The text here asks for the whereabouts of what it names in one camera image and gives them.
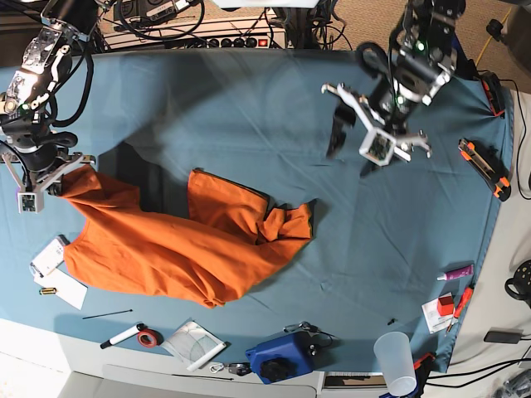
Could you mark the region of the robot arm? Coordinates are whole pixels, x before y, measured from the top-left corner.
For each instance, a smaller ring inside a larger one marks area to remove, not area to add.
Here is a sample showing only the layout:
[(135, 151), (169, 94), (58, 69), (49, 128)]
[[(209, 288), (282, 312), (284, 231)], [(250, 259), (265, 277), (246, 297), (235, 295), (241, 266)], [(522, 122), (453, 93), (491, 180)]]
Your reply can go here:
[(2, 151), (19, 211), (38, 213), (45, 195), (66, 189), (66, 174), (90, 163), (86, 150), (128, 142), (159, 165), (227, 169), (280, 146), (300, 153), (318, 138), (331, 105), (322, 92), (368, 88), (354, 52), (299, 50), (126, 51), (84, 54), (87, 76), (71, 122), (56, 117), (73, 95), (76, 26), (44, 26), (27, 46), (1, 102)]
[(371, 41), (358, 45), (359, 66), (378, 83), (370, 95), (343, 83), (322, 85), (323, 93), (339, 100), (327, 158), (337, 155), (346, 140), (345, 128), (357, 122), (365, 130), (358, 149), (366, 160), (364, 174), (397, 160), (410, 162), (415, 148), (432, 155), (426, 134), (411, 132), (407, 120), (419, 104), (430, 105), (454, 75), (458, 58), (453, 46), (455, 23), (464, 12), (463, 1), (409, 1), (386, 50)]

